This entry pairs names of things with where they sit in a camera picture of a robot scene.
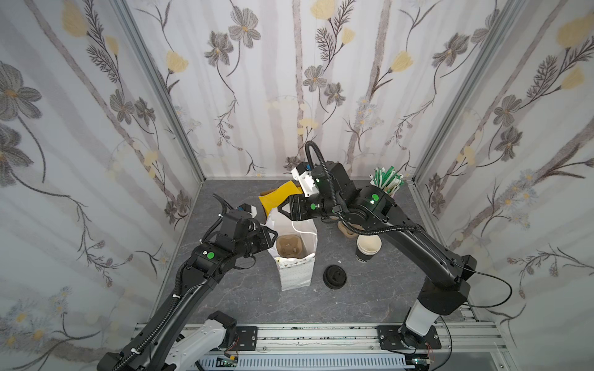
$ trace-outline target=paper cup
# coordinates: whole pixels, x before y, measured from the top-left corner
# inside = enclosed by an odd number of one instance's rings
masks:
[[[357,238],[357,260],[367,263],[381,249],[381,239],[377,235],[363,236]]]

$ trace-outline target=white bracket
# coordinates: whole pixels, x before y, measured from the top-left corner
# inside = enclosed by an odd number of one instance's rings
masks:
[[[299,182],[305,197],[319,193],[318,187],[315,185],[314,178],[311,177],[311,172],[303,172],[303,174],[299,175],[297,168],[295,167],[293,170],[291,170],[291,175],[293,176],[293,179]]]

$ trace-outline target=wall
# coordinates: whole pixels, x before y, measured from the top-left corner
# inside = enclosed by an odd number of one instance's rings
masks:
[[[593,11],[528,2],[418,185],[449,247],[512,284],[480,313],[524,371],[594,360]],[[508,293],[470,283],[477,305]]]
[[[281,176],[315,140],[411,175],[503,1],[143,1],[132,14],[207,176]]]
[[[6,369],[90,370],[125,345],[198,189],[115,13],[98,3],[0,5]]]

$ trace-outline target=black coffee cup lid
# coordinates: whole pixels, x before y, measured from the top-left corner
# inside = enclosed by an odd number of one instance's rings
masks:
[[[338,290],[346,283],[346,272],[338,265],[330,265],[324,271],[324,283],[333,290]]]

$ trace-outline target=marble surface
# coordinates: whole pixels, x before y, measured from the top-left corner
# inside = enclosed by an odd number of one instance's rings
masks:
[[[174,275],[199,244],[204,232],[220,212],[219,203],[212,197],[216,192],[231,205],[244,202],[257,205],[260,192],[274,189],[286,180],[207,180],[194,212],[189,220],[182,246],[175,257],[165,293],[173,289]],[[367,181],[355,182],[357,187]],[[396,193],[396,202],[411,220],[421,223],[421,217],[405,185]],[[315,220],[318,247],[311,285],[281,291],[280,278],[274,259],[261,252],[254,267],[232,269],[221,283],[200,304],[188,323],[204,322],[216,310],[237,319],[239,323],[278,322],[401,322],[414,303],[425,274],[394,246],[383,241],[381,250],[367,263],[355,257],[356,239],[346,238],[336,224]],[[240,259],[238,265],[248,267],[251,259]],[[339,290],[324,285],[322,274],[328,265],[340,265],[347,274],[347,282]],[[446,317],[459,321],[457,310]]]

